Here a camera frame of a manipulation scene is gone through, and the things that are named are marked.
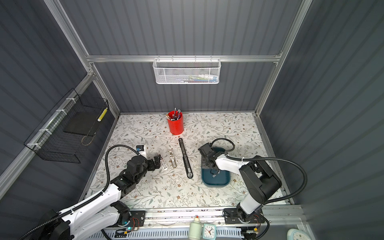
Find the pink eraser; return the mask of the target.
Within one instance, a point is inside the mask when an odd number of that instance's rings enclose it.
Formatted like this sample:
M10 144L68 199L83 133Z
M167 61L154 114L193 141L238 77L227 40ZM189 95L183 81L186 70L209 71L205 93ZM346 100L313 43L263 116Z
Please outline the pink eraser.
M160 158L160 163L161 163L162 168L166 171L168 169L168 166L162 157Z

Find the black stapler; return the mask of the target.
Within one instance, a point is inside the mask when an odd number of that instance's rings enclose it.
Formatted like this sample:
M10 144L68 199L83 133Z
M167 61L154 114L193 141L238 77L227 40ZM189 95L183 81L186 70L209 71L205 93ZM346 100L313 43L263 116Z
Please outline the black stapler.
M193 175L192 167L190 165L189 158L187 156L185 145L182 138L179 138L179 145L182 150L183 161L184 161L187 177L188 179L192 179L194 175Z

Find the teal plastic tray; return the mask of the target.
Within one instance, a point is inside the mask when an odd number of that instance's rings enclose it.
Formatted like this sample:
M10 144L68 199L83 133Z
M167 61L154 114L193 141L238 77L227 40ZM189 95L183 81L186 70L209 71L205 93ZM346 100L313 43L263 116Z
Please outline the teal plastic tray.
M208 187L225 187L230 183L231 174L228 171L219 171L211 168L211 165L208 163L207 156L204 155L202 151L202 160L201 160L201 174L202 181Z

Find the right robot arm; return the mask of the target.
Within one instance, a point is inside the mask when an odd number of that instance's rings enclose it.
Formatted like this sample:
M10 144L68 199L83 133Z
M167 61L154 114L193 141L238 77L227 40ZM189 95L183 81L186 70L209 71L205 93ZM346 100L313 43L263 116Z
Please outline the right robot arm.
M215 150L210 143L198 150L203 162L214 174L227 171L242 177L248 191L237 206L237 215L242 221L266 205L282 186L280 178L263 158L259 161L235 160L225 152Z

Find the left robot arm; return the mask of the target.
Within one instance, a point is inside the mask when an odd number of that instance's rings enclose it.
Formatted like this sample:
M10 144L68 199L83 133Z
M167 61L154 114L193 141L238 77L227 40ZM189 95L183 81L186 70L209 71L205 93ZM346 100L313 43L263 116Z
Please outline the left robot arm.
M146 159L142 155L132 157L127 168L111 180L107 189L101 190L78 204L55 213L43 215L39 228L31 236L33 240L85 240L106 227L126 227L133 223L127 205L121 199L132 192L148 171L161 167L161 155Z

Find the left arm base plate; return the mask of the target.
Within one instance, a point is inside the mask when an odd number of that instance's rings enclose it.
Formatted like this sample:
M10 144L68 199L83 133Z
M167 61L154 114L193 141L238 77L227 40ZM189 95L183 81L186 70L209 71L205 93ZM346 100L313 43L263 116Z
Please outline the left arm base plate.
M109 228L139 228L144 226L146 219L146 211L130 211L118 218L117 223L109 226Z

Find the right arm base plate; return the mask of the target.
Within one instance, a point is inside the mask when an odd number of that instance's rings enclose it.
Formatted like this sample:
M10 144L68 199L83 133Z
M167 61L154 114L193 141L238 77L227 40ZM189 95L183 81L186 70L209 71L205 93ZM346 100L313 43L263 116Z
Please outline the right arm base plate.
M263 224L265 220L261 217L262 212L254 212L246 218L239 218L238 209L236 208L225 208L223 209L223 217L225 224L236 225L236 224Z

